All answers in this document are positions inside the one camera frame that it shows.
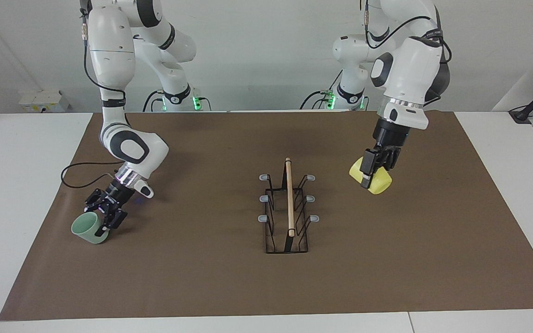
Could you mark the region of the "yellow plastic cup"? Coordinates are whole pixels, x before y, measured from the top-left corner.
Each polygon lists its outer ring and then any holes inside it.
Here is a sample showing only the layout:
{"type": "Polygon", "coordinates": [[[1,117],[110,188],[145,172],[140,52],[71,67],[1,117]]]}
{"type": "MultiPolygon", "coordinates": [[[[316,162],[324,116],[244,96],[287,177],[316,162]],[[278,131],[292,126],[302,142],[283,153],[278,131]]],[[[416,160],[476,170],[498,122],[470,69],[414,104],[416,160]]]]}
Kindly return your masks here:
{"type": "MultiPolygon", "coordinates": [[[[362,157],[359,158],[359,160],[356,160],[349,170],[349,175],[351,175],[351,177],[353,177],[353,179],[359,184],[364,180],[364,174],[360,171],[362,161],[362,157]]],[[[368,191],[374,195],[387,190],[393,181],[388,171],[383,167],[379,168],[369,180],[370,185],[368,191]]]]}

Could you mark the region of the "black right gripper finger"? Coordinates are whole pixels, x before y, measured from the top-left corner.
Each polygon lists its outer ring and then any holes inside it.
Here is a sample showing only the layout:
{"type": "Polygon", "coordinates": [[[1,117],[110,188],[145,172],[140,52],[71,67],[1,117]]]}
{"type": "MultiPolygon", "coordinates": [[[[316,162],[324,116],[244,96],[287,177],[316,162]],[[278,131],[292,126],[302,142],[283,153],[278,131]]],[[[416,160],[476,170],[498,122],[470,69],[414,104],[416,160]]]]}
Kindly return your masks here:
{"type": "Polygon", "coordinates": [[[117,229],[128,215],[127,211],[120,207],[108,207],[102,214],[104,219],[102,226],[99,227],[100,233],[109,229],[117,229]]]}
{"type": "Polygon", "coordinates": [[[109,211],[108,193],[100,188],[96,188],[85,200],[84,212],[100,211],[107,214],[109,211]]]}

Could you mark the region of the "white power strip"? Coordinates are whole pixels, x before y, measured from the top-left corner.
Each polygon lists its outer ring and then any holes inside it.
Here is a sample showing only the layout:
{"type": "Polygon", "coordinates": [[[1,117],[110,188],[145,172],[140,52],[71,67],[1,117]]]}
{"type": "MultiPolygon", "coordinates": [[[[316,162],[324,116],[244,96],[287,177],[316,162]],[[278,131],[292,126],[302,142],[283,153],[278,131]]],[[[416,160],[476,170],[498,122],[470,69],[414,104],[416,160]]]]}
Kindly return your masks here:
{"type": "Polygon", "coordinates": [[[70,104],[59,90],[25,92],[19,99],[24,112],[68,112],[70,104]]]}

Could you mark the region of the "brown table mat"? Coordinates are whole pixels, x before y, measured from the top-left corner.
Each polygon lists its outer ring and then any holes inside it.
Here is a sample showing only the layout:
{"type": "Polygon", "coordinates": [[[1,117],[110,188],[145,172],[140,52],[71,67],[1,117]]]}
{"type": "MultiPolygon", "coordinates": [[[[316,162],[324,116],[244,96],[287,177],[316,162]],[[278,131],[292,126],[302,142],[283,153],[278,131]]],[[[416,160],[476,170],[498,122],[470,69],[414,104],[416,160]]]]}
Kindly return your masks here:
{"type": "Polygon", "coordinates": [[[533,249],[456,116],[428,112],[380,195],[351,165],[373,112],[130,114],[170,146],[99,245],[72,234],[89,189],[60,188],[2,321],[533,308],[533,249]],[[260,196],[294,185],[308,253],[264,253],[260,196]]]}

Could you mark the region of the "pale green plastic cup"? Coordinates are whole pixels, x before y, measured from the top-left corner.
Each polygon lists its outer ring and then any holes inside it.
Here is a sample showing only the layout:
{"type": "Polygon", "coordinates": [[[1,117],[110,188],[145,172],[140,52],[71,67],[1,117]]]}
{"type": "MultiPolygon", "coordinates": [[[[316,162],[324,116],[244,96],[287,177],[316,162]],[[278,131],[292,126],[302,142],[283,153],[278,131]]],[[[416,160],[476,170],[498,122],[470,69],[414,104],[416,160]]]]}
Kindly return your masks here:
{"type": "Polygon", "coordinates": [[[108,238],[109,231],[102,230],[102,234],[97,235],[100,228],[102,228],[100,217],[97,213],[89,211],[74,219],[71,225],[71,232],[90,244],[102,244],[108,238]]]}

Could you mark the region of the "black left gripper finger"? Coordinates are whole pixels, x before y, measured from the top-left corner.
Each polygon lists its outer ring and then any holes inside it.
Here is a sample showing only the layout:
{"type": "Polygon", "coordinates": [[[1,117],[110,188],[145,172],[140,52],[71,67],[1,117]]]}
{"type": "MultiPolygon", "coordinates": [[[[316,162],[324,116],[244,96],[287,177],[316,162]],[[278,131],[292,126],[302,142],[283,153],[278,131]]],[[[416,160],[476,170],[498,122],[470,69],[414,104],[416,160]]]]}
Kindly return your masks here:
{"type": "Polygon", "coordinates": [[[361,187],[369,189],[372,185],[372,178],[379,169],[379,147],[373,147],[371,149],[366,149],[362,157],[361,162],[361,187]]]}
{"type": "Polygon", "coordinates": [[[401,147],[400,146],[385,146],[382,150],[382,166],[386,171],[392,170],[398,160],[400,155],[401,147]]]}

